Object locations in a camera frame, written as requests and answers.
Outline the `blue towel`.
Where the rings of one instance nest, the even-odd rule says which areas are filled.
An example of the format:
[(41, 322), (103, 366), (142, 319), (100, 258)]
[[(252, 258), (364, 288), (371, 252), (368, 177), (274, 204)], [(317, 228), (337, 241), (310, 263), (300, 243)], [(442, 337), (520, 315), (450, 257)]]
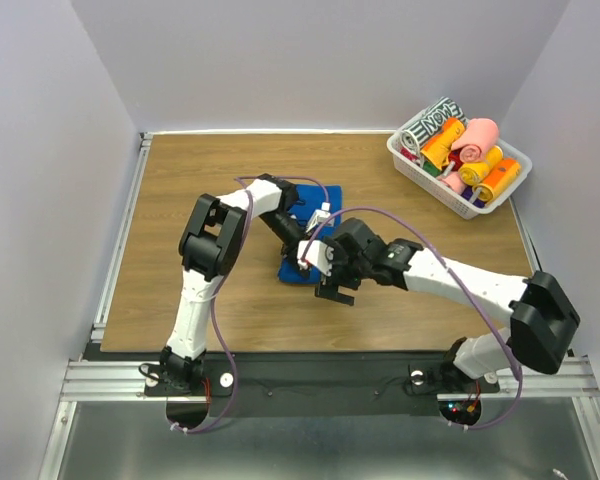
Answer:
[[(340, 185), (327, 185), (330, 200), (330, 212), (338, 211), (343, 205), (343, 191)], [(291, 207), (289, 213), (305, 229), (314, 211), (322, 206), (325, 200), (322, 188), (317, 185), (300, 184), (297, 186), (298, 202)], [(278, 270), (278, 279), (290, 285), (315, 285), (320, 282), (321, 273), (312, 268), (309, 276), (304, 278), (287, 259), (283, 259)]]

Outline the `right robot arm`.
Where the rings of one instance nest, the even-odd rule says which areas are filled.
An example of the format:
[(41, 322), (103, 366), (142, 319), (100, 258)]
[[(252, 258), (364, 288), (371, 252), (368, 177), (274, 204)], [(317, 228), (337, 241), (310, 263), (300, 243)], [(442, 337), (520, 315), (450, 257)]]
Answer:
[(357, 218), (345, 220), (331, 235), (302, 241), (297, 263), (321, 273), (317, 296), (348, 305), (353, 298), (340, 290), (356, 290), (370, 279), (474, 307), (490, 331), (450, 347), (440, 378), (452, 390), (506, 367), (557, 373), (580, 325), (564, 289), (547, 272), (498, 274), (445, 258), (424, 243), (385, 242)]

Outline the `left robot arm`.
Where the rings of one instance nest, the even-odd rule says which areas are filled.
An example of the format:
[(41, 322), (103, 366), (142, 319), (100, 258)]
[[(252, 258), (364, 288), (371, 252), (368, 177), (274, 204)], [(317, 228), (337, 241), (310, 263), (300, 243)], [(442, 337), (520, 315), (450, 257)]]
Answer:
[(179, 241), (181, 297), (159, 360), (161, 380), (179, 393), (193, 393), (202, 385), (211, 306), (236, 264), (252, 221), (261, 219), (282, 242), (282, 257), (296, 262), (299, 244), (307, 238), (290, 214), (298, 200), (294, 183), (269, 174), (231, 194), (197, 199)]

